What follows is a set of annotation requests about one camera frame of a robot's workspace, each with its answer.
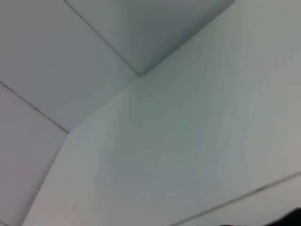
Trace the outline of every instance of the ceiling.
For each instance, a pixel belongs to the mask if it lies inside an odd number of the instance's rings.
[[[0,82],[71,131],[231,2],[1,1]]]

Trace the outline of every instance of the dark object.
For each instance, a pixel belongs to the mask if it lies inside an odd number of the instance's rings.
[[[301,208],[297,208],[285,217],[266,226],[301,226]]]

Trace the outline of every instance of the white ceiling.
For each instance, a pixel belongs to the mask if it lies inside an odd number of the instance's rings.
[[[1,1],[0,81],[71,131],[232,1]]]
[[[66,0],[144,74],[234,0]]]

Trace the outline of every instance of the ceiling panel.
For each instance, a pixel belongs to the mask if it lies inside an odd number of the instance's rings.
[[[144,74],[234,0],[67,0]]]
[[[138,76],[61,0],[0,1],[0,80],[72,130]]]

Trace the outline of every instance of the white surface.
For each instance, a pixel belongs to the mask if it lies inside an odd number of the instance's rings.
[[[300,6],[236,2],[107,103],[24,226],[168,226],[300,171]]]
[[[0,2],[0,80],[67,130],[137,76],[61,0]]]
[[[262,226],[301,206],[301,178],[261,192],[181,226]]]
[[[66,134],[0,85],[0,220],[24,220]]]
[[[141,74],[234,0],[68,0]]]

